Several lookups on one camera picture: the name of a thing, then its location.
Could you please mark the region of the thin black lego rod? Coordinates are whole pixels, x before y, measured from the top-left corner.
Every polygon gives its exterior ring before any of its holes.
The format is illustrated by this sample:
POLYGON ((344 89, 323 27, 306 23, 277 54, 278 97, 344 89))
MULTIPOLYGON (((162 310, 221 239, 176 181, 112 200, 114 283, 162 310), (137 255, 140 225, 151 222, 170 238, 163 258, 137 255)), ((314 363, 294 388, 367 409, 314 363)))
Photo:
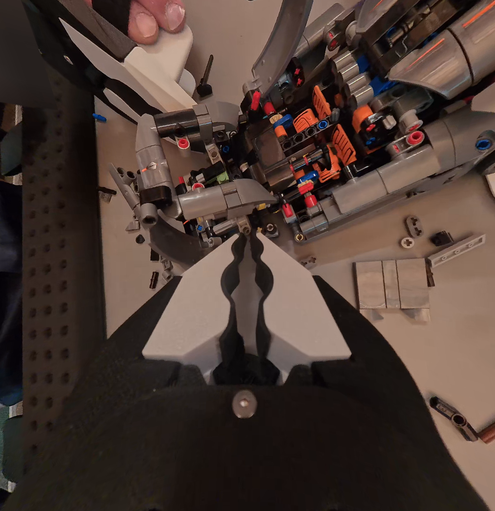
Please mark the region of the thin black lego rod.
POLYGON ((214 60, 214 55, 210 54, 204 74, 203 74, 202 78, 200 79, 199 85, 196 86, 196 93, 198 94, 200 99, 211 96, 213 93, 212 86, 208 82, 208 80, 210 78, 213 60, 214 60))

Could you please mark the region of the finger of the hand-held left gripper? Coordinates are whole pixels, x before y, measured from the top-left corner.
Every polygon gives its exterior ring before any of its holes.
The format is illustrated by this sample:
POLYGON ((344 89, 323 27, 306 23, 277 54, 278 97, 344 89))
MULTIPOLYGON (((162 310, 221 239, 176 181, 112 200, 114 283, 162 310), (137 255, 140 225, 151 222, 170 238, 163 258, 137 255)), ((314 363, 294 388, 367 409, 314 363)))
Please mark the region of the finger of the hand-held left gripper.
POLYGON ((143 114, 155 116, 163 113, 163 110, 145 101, 136 91, 119 80, 106 78, 103 94, 110 107, 132 123, 138 123, 143 114))
POLYGON ((186 73, 185 65, 193 44, 191 29, 185 25, 176 34, 159 32, 154 45, 138 45, 122 62, 116 60, 62 18, 72 42, 103 74, 118 80, 135 91, 144 101, 162 112, 189 109, 195 105, 193 93, 180 85, 186 73))

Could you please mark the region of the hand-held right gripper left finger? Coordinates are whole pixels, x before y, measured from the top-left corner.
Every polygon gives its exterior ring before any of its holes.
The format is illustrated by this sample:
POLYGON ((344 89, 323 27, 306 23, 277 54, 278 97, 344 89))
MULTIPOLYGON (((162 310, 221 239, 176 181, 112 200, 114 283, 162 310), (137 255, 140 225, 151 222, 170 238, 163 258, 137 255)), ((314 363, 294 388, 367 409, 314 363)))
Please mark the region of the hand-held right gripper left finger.
POLYGON ((246 353, 232 293, 245 246, 246 237, 234 235, 184 272, 142 349, 145 359, 194 365, 204 375, 217 367, 241 372, 246 353))

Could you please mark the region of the grey lego car model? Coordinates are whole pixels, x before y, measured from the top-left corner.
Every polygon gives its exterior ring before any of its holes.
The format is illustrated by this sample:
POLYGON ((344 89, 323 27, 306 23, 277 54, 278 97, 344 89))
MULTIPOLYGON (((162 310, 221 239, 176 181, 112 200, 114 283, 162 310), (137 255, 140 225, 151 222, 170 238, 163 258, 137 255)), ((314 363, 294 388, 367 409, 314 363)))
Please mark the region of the grey lego car model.
POLYGON ((235 105, 137 123, 134 209, 193 265, 234 232, 303 242, 462 176, 495 172, 495 1, 283 1, 235 105))

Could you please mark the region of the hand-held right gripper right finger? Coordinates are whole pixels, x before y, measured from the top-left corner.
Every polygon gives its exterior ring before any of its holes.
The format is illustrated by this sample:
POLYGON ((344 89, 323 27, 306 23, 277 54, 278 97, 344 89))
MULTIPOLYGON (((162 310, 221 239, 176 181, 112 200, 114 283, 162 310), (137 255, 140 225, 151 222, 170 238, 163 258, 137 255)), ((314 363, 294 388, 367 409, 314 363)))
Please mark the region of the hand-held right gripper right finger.
POLYGON ((283 384, 298 365, 348 360, 351 350, 312 273, 262 234, 251 236, 251 255, 262 293, 257 355, 279 371, 277 383, 283 384))

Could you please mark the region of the black axle connector piece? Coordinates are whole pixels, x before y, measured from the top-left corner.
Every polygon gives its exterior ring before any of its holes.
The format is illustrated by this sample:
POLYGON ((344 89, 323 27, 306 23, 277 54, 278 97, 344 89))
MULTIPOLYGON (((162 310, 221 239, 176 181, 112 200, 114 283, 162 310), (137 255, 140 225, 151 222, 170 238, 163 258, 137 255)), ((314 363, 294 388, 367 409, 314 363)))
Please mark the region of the black axle connector piece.
POLYGON ((429 399, 429 405, 433 410, 447 418, 465 440, 469 442, 476 442, 479 439, 478 433, 470 425, 467 418, 455 409, 455 407, 449 405, 444 400, 436 396, 432 396, 429 399))

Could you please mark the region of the person's dark blue clothing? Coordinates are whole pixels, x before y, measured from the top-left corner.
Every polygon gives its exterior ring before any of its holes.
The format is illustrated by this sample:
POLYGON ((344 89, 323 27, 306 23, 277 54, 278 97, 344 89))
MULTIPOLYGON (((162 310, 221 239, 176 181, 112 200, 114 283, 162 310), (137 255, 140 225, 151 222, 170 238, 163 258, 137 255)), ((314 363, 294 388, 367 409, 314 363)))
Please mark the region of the person's dark blue clothing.
POLYGON ((22 399, 22 187, 0 181, 0 403, 22 399))

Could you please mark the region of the grey lego tile panel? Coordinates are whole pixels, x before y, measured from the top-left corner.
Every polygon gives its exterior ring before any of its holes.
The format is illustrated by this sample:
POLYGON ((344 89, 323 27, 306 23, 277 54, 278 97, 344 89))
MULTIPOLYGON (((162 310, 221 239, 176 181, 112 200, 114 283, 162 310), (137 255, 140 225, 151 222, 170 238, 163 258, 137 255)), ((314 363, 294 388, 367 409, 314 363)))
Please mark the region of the grey lego tile panel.
POLYGON ((417 323, 430 321, 429 290, 435 281, 427 259, 355 262, 353 273, 358 309, 372 323, 389 310, 417 323))

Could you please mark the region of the dark perforated panel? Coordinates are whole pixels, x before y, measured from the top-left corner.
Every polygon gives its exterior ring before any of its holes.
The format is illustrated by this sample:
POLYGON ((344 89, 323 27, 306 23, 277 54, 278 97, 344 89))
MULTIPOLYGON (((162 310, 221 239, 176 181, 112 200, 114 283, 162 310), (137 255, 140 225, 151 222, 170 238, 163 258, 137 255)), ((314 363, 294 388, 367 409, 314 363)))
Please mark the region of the dark perforated panel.
POLYGON ((23 440, 41 453, 105 332, 93 97, 48 70, 23 114, 23 440))

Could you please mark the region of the grey lego panel strip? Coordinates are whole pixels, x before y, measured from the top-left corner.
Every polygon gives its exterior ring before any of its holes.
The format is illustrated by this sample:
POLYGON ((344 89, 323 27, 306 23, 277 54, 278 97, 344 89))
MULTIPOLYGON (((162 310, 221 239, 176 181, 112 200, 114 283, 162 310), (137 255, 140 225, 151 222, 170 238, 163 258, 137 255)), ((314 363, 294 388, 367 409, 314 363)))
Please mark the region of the grey lego panel strip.
POLYGON ((137 212, 140 207, 140 196, 136 174, 117 168, 112 163, 109 163, 109 172, 129 207, 133 212, 137 212))

